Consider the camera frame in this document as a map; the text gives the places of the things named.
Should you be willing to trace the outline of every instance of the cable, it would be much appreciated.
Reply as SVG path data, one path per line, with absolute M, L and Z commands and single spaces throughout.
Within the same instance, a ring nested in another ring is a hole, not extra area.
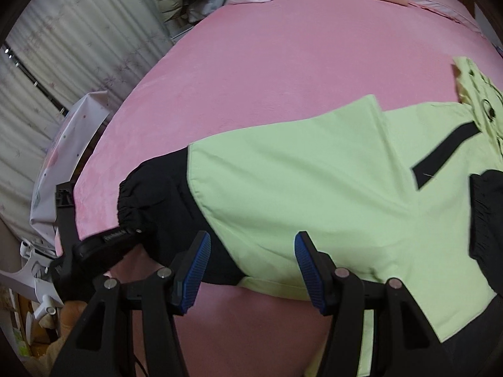
M 143 374 L 145 375 L 145 377 L 148 377 L 148 374 L 147 374 L 147 370 L 145 370 L 145 367 L 143 367 L 143 364 L 141 363 L 140 360 L 138 360 L 138 358 L 136 357 L 136 355 L 134 355 L 134 362 L 140 366 L 141 368 L 141 371 L 143 372 Z

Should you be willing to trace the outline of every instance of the bed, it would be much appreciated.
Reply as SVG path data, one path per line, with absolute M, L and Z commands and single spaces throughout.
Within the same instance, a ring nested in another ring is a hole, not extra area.
M 367 94 L 383 110 L 457 101 L 454 56 L 471 58 L 503 88 L 503 59 L 491 43 L 434 11 L 376 0 L 219 9 L 159 61 L 105 130 L 75 187 L 80 238 L 117 225 L 119 183 L 141 162 L 204 137 L 313 117 Z M 158 267 L 137 248 L 112 274 L 133 281 Z M 192 377 L 299 377 L 330 319 L 310 302 L 202 284 L 176 321 Z M 144 359 L 140 323 L 135 345 Z M 487 353 L 474 356 L 480 367 Z

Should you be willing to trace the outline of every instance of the metal screw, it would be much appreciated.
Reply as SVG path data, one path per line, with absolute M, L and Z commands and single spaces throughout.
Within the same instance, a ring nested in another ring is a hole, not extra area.
M 105 288 L 107 289 L 113 289 L 117 286 L 117 281 L 114 278 L 107 279 L 104 283 Z
M 347 278 L 349 276 L 349 271 L 346 268 L 337 268 L 335 270 L 335 275 L 339 278 Z
M 160 268 L 158 270 L 158 277 L 159 278 L 169 278 L 171 276 L 171 269 L 169 268 Z
M 391 286 L 393 289 L 400 289 L 403 286 L 403 283 L 400 279 L 391 278 L 389 280 L 389 286 Z

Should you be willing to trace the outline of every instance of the light green garment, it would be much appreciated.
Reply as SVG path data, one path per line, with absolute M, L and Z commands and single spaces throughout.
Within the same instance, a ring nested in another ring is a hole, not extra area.
M 307 299 L 293 248 L 295 234 L 305 230 L 318 250 L 360 278 L 400 278 L 441 341 L 487 307 L 495 294 L 468 256 L 468 177 L 503 170 L 503 103 L 471 60 L 455 62 L 463 103 L 383 112 L 366 96 L 318 117 L 218 134 L 189 147 L 191 192 L 247 275 L 242 286 Z M 493 122 L 484 99 L 495 110 Z M 412 167 L 472 121 L 483 133 L 417 190 Z M 366 316 L 359 375 L 369 373 L 371 331 Z

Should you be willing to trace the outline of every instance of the white curtain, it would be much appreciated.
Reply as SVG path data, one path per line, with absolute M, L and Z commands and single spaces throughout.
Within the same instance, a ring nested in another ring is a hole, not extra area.
M 62 120 L 56 107 L 0 52 L 0 215 L 28 239 L 34 236 L 29 224 L 33 185 Z
M 173 45 L 154 0 L 32 0 L 7 43 L 67 108 L 100 90 L 120 106 Z

